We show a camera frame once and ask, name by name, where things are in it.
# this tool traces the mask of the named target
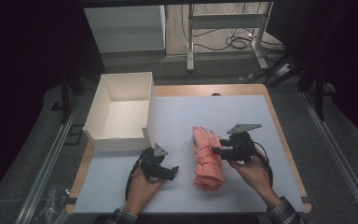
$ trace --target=white cabinet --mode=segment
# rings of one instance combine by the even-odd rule
[[[165,49],[164,6],[84,10],[100,53]]]

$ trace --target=dark background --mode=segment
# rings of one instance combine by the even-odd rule
[[[304,57],[323,35],[315,31],[334,7],[324,2],[312,5],[302,33],[293,24],[282,26],[281,33],[295,31]],[[351,4],[323,57],[329,62],[325,79],[337,90],[334,102],[358,127],[358,1]],[[0,179],[32,130],[44,93],[59,85],[63,74],[92,77],[102,72],[82,8],[0,2]]]
[[[64,74],[101,73],[82,8],[0,3],[0,179],[32,130],[45,92]]]

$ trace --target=metal frame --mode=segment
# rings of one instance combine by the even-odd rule
[[[37,174],[37,177],[31,186],[31,189],[28,193],[27,198],[25,199],[24,204],[19,212],[19,215],[16,218],[16,224],[27,224],[30,223],[32,217],[34,215],[34,210],[39,203],[39,200],[43,194],[43,191],[48,183],[48,178],[54,168],[55,162],[60,155],[63,142],[65,141],[65,137],[71,128],[71,124],[74,121],[77,108],[80,102],[80,96],[74,97],[73,109],[69,115],[68,120],[62,124],[60,131],[58,132],[56,139],[54,140],[53,145],[48,151],[48,155],[45,158],[45,161],[42,164],[42,167]]]
[[[188,5],[188,40],[187,40],[187,71],[194,71],[193,30],[197,29],[230,29],[230,28],[259,28],[255,41],[252,41],[252,49],[262,70],[269,66],[260,49],[261,39],[266,29],[271,2],[263,14],[239,14],[239,15],[193,15],[193,4]]]
[[[310,116],[312,117],[316,128],[318,129],[321,137],[324,139],[324,142],[326,143],[332,157],[336,161],[339,171],[347,182],[348,187],[351,189],[354,198],[358,202],[358,178],[356,173],[352,170],[345,155],[342,153],[341,147],[337,143],[334,136],[331,134],[327,124],[323,120],[321,120],[321,118],[313,109],[315,105],[312,102],[310,95],[305,92],[301,92],[300,95],[303,98],[304,103],[306,104],[310,112]]]

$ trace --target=floor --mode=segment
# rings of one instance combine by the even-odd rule
[[[150,71],[153,73],[155,85],[263,83],[267,79],[251,51],[196,54],[193,73],[186,71],[186,57],[182,56],[183,54],[179,50],[172,54],[174,56],[165,56],[161,52],[106,54],[103,55],[103,63],[107,73]],[[272,64],[278,58],[279,55],[272,55],[268,63]],[[251,80],[250,74],[260,77]],[[309,223],[358,223],[358,202],[318,131],[304,99],[296,89],[299,76],[292,77],[277,87],[268,88],[268,92],[312,205],[311,212],[301,216]],[[269,81],[276,77],[270,75]],[[82,78],[86,91],[80,97],[73,124],[84,124],[96,91],[97,80],[97,77]],[[14,223],[16,220],[40,166],[57,137],[62,114],[60,111],[52,111],[51,108],[60,100],[59,87],[46,92],[44,107],[32,132],[0,183],[2,224]],[[324,115],[325,123],[358,177],[358,129],[342,115],[329,96],[324,97]],[[48,178],[47,187],[34,209],[31,223],[46,223],[35,218],[38,215],[44,217],[43,208],[48,203],[47,192],[51,186],[56,185],[64,189],[72,187],[88,139],[83,134],[78,143],[72,136],[66,137],[65,142],[69,144],[62,147]],[[67,223],[92,223],[96,217],[97,215],[74,215]],[[270,223],[263,215],[259,215],[259,219],[261,223]],[[185,222],[195,223],[191,220],[188,218]]]

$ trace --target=pink cloth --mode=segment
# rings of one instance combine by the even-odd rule
[[[220,146],[220,137],[213,131],[206,131],[203,127],[193,127],[194,153],[197,160],[194,185],[204,191],[218,190],[224,183],[222,174],[222,159],[215,155],[211,146]]]

